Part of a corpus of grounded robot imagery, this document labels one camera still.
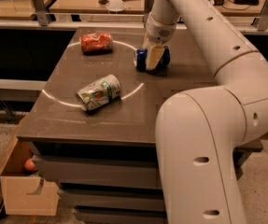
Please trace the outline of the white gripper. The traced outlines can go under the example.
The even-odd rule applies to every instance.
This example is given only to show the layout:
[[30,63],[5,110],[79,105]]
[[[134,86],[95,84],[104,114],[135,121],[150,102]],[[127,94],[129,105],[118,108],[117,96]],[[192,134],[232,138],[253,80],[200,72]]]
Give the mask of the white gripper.
[[176,29],[176,14],[150,12],[146,23],[142,49],[147,49],[146,69],[154,70],[164,54],[164,47],[157,46],[169,41]]

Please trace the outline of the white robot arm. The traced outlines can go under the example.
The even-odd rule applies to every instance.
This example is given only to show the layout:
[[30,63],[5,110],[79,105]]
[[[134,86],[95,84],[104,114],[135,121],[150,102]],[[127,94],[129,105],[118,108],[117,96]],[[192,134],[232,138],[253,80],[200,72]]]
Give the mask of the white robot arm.
[[247,224],[233,150],[268,132],[268,62],[207,0],[155,0],[144,48],[157,49],[183,20],[217,84],[168,98],[155,142],[168,224]]

